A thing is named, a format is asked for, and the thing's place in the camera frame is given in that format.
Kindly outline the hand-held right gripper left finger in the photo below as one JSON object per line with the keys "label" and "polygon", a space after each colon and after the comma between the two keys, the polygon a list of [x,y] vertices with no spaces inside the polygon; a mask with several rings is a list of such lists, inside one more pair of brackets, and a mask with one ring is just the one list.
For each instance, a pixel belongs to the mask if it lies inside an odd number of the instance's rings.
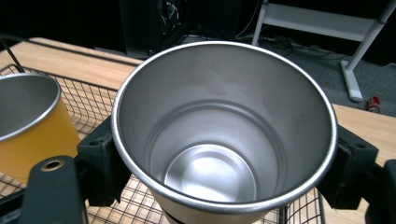
{"label": "hand-held right gripper left finger", "polygon": [[110,118],[78,144],[77,166],[81,194],[90,206],[110,206],[115,201],[120,202],[131,171],[116,149]]}

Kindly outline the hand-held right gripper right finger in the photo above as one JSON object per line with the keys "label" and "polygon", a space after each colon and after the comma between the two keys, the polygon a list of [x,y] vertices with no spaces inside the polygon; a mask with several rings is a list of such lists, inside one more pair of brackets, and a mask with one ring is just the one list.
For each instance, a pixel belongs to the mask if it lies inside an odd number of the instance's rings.
{"label": "hand-held right gripper right finger", "polygon": [[363,196],[363,175],[375,165],[378,149],[338,126],[335,158],[317,189],[331,208],[357,209]]}

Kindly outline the yellow steel cup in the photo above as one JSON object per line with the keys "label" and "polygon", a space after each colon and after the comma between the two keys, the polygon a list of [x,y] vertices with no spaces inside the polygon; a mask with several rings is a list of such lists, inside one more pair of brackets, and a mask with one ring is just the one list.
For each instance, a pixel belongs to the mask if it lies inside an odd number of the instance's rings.
{"label": "yellow steel cup", "polygon": [[30,170],[47,158],[77,155],[78,132],[52,77],[0,77],[0,173],[28,182]]}

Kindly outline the black wire basket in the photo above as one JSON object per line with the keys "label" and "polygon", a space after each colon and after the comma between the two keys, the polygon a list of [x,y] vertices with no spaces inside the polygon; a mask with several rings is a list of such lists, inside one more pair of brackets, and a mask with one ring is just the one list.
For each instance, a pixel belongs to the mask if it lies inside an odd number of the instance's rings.
{"label": "black wire basket", "polygon": [[[47,40],[0,35],[0,76],[40,73],[54,77],[78,135],[83,138],[109,114],[116,89],[141,62],[100,50]],[[131,177],[120,201],[87,207],[89,224],[168,224],[147,187]],[[324,224],[321,195],[312,189],[254,224]]]}

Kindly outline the beige steel cup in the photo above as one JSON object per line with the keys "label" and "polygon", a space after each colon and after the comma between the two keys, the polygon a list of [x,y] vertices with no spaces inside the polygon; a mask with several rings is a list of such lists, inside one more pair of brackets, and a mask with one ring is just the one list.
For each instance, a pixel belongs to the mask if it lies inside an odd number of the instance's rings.
{"label": "beige steel cup", "polygon": [[314,188],[336,151],[332,105],[271,51],[206,41],[158,53],[120,86],[121,158],[172,224],[250,224]]}

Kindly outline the red can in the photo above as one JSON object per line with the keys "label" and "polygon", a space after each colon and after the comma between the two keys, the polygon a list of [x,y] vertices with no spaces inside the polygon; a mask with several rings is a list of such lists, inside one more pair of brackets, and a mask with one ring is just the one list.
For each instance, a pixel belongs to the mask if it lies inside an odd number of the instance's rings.
{"label": "red can", "polygon": [[381,107],[380,98],[378,96],[372,96],[369,98],[367,103],[367,110],[373,113],[379,113]]}

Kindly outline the white metal stand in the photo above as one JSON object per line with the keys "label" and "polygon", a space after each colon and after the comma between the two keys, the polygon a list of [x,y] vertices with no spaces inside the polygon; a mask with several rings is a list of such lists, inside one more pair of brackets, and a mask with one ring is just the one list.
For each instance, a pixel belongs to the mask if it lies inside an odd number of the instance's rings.
{"label": "white metal stand", "polygon": [[390,0],[377,19],[364,19],[274,4],[270,3],[269,0],[263,0],[251,44],[253,46],[258,45],[264,24],[360,42],[352,59],[340,62],[349,99],[352,102],[359,103],[363,100],[363,97],[355,78],[354,69],[368,48],[371,47],[395,9],[396,0]]}

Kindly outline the black computer tower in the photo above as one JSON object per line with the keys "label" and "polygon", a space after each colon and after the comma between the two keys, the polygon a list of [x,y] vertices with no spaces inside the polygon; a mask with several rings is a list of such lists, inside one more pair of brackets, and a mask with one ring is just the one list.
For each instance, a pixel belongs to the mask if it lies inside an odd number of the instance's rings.
{"label": "black computer tower", "polygon": [[191,25],[192,0],[119,0],[128,53],[151,55],[176,43]]}

